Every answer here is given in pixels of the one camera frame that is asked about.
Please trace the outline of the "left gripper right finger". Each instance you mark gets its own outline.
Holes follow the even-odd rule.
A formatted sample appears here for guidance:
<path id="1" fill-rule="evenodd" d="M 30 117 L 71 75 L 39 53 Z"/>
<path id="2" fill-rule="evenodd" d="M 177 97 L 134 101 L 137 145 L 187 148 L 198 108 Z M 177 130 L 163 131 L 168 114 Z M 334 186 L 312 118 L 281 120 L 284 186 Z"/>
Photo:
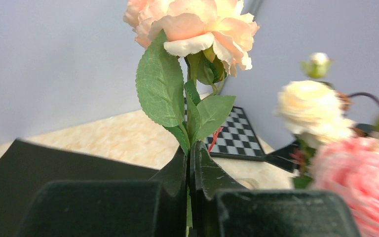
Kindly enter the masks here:
<path id="1" fill-rule="evenodd" d="M 192 223 L 200 237 L 358 237 L 340 196 L 320 190 L 250 190 L 197 141 L 190 152 Z"/>

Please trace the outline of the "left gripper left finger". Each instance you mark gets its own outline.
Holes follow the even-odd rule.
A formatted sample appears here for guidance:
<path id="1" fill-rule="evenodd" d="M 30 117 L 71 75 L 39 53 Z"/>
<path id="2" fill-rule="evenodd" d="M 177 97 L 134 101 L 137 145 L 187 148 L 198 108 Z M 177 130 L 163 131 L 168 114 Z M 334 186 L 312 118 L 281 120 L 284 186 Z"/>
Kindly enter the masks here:
<path id="1" fill-rule="evenodd" d="M 184 237 L 187 156 L 178 149 L 148 180 L 52 181 L 24 217 L 18 237 Z"/>

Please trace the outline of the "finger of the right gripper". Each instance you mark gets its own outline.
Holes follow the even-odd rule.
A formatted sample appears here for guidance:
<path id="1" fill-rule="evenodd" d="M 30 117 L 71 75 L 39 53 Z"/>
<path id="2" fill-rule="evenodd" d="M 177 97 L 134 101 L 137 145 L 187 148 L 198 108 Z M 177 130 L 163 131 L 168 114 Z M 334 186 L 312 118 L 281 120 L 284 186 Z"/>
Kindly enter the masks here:
<path id="1" fill-rule="evenodd" d="M 292 158 L 290 154 L 292 154 L 298 147 L 299 143 L 295 140 L 283 148 L 266 154 L 265 161 L 285 171 L 294 173 L 294 171 L 299 168 L 299 165 L 295 163 L 295 159 Z"/>

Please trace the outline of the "white flower stem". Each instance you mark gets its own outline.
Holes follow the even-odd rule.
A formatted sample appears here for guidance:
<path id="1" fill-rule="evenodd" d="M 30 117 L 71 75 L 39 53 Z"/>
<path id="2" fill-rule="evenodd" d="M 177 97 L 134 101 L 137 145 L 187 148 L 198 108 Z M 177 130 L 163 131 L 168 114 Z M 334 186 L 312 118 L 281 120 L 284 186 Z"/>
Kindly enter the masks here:
<path id="1" fill-rule="evenodd" d="M 308 79 L 284 86 L 274 110 L 290 133 L 314 149 L 355 136 L 355 122 L 344 117 L 344 102 L 338 92 L 319 81 L 331 63 L 326 53 L 311 54 L 309 61 L 302 62 Z"/>

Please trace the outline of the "large pink peony stem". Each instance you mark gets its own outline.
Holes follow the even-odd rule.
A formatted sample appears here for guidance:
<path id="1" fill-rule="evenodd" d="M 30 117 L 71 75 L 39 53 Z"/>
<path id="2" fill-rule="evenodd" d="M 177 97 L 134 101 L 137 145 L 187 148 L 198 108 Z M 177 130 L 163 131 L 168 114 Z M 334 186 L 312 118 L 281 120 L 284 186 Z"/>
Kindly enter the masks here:
<path id="1" fill-rule="evenodd" d="M 379 139 L 351 137 L 321 146 L 311 159 L 308 188 L 338 194 L 363 237 L 379 237 Z"/>

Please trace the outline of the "peach flower stem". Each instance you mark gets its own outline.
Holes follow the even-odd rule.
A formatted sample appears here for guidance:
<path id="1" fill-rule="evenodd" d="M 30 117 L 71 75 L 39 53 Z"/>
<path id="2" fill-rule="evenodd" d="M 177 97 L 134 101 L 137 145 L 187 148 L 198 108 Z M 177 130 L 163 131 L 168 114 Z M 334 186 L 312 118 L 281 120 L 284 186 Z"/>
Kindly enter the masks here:
<path id="1" fill-rule="evenodd" d="M 234 96 L 219 95 L 216 84 L 252 68 L 249 51 L 259 25 L 243 13 L 241 0 L 130 0 L 123 20 L 145 49 L 135 85 L 143 113 L 179 143 L 171 161 L 147 184 L 149 198 L 132 205 L 144 211 L 141 223 L 126 229 L 133 237 L 208 234 L 201 207 L 210 197 L 198 184 L 202 165 L 238 183 L 211 158 L 205 145 L 230 115 Z"/>

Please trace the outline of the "black wrapping sheet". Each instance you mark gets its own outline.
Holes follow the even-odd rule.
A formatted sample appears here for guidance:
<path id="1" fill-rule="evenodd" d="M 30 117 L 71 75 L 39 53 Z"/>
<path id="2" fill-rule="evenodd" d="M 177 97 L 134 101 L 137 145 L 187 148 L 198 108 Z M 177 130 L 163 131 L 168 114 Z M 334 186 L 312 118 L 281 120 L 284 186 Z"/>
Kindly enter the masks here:
<path id="1" fill-rule="evenodd" d="M 157 170 L 15 140 L 0 157 L 0 237 L 12 237 L 38 190 L 54 180 L 149 179 Z"/>

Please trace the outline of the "orange rose stem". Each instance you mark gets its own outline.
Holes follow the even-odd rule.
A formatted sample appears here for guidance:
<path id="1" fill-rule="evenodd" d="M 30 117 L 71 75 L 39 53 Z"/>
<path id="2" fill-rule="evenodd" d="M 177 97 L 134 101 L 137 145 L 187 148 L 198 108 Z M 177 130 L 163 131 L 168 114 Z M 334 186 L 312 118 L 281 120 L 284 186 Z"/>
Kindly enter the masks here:
<path id="1" fill-rule="evenodd" d="M 353 93 L 351 95 L 346 95 L 342 92 L 339 92 L 337 91 L 336 92 L 336 95 L 337 97 L 340 99 L 341 101 L 341 109 L 343 111 L 348 111 L 349 110 L 349 106 L 352 104 L 351 100 L 350 100 L 350 97 L 355 97 L 355 96 L 367 96 L 369 98 L 373 98 L 373 95 L 370 94 L 370 93 L 367 93 L 367 92 L 357 92 L 357 93 Z M 357 128 L 357 127 L 350 127 L 349 129 L 351 129 L 354 133 L 355 136 L 357 137 L 367 137 L 368 134 L 365 133 L 363 130 Z"/>

